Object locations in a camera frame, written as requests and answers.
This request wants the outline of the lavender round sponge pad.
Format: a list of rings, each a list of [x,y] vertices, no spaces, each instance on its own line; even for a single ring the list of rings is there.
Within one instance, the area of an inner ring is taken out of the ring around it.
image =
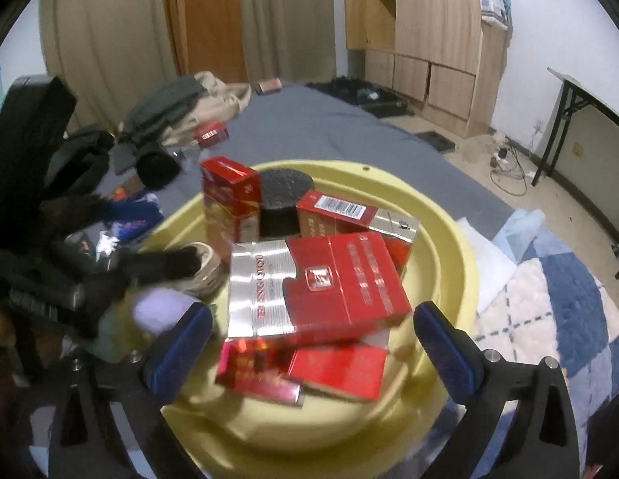
[[[132,307],[132,319],[142,332],[153,337],[171,330],[198,299],[183,292],[154,288],[139,293]]]

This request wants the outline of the shiny red gift box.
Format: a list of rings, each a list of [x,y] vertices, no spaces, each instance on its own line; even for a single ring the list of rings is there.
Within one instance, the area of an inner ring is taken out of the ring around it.
[[[302,386],[288,377],[293,352],[285,349],[246,349],[225,342],[215,383],[229,392],[261,401],[300,406]]]

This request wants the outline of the red white Double Happiness box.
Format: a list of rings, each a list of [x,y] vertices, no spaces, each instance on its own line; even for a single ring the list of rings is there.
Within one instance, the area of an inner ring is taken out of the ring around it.
[[[234,244],[259,240],[259,172],[224,156],[203,160],[200,170],[206,243],[228,263]]]

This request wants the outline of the red cigarette box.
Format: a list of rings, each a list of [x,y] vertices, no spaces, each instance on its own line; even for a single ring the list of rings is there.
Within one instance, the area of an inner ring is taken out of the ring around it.
[[[312,389],[347,400],[379,399],[388,351],[363,343],[296,349],[287,377]]]

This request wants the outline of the black glitter foam disc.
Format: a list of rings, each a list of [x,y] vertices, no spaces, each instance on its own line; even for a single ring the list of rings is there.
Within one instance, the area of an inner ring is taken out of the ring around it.
[[[314,180],[306,173],[289,168],[259,172],[261,180],[261,212],[259,234],[262,239],[300,235],[296,204],[315,189]]]

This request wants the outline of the red silver cigarette carton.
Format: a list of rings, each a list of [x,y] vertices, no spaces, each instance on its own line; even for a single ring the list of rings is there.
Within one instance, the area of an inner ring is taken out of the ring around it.
[[[412,311],[376,232],[237,243],[227,338],[247,346],[351,340],[397,327]]]

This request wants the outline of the red box with barcode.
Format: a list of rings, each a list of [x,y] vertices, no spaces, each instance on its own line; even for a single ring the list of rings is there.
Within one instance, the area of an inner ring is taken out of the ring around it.
[[[409,262],[420,222],[405,214],[377,206],[356,203],[310,190],[296,203],[301,236],[325,237],[338,234],[377,232],[401,275]]]

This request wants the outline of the blue white plaid blanket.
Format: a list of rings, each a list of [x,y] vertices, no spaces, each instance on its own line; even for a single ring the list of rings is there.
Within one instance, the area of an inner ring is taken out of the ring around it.
[[[467,218],[458,226],[478,263],[474,341],[508,361],[559,362],[586,456],[589,420],[619,392],[618,307],[541,211],[516,210],[493,239]]]

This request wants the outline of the silver tin with black heart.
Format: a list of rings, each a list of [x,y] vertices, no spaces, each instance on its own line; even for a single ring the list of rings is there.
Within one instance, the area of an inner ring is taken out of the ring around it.
[[[189,279],[180,284],[180,289],[195,297],[208,297],[215,294],[226,279],[226,268],[220,256],[203,242],[191,242],[186,247],[193,247],[200,259],[200,268]]]

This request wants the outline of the pile of clothes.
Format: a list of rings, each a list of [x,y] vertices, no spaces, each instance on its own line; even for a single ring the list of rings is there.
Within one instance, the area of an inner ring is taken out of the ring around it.
[[[113,157],[119,172],[131,168],[140,150],[157,142],[183,147],[201,125],[229,122],[250,104],[250,84],[226,83],[210,71],[179,77],[139,101],[119,124]]]

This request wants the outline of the beige curtain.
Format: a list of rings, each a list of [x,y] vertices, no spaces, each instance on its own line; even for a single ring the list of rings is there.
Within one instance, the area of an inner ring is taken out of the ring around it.
[[[335,73],[333,0],[40,0],[47,71],[78,104],[72,128],[116,128],[188,73],[298,83]]]

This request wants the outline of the grey bed sheet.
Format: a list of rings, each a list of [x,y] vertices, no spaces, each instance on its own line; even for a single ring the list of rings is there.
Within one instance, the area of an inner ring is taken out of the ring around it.
[[[257,166],[279,160],[341,160],[393,174],[491,239],[513,209],[415,135],[303,85],[255,95],[228,124],[213,154]]]

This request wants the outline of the black folding table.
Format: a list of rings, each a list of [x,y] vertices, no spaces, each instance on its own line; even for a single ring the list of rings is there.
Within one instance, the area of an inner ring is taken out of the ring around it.
[[[574,76],[551,66],[546,70],[559,81],[559,92],[557,108],[548,126],[548,137],[531,180],[533,187],[542,177],[554,176],[558,162],[567,150],[574,148],[575,156],[582,158],[586,147],[592,146],[594,160],[598,161],[604,152],[601,144],[608,137],[619,137],[619,111]]]

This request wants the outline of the black tool case on floor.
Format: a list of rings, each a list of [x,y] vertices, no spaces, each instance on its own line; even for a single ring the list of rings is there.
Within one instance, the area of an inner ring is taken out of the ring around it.
[[[379,119],[414,115],[405,99],[369,81],[338,77],[326,82],[311,82],[306,87],[358,107]]]

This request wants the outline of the wooden cabinet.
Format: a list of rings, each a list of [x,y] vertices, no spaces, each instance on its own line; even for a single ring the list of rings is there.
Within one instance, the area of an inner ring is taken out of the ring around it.
[[[468,139],[491,127],[506,32],[481,0],[344,0],[346,45],[364,76],[405,96],[424,119]]]

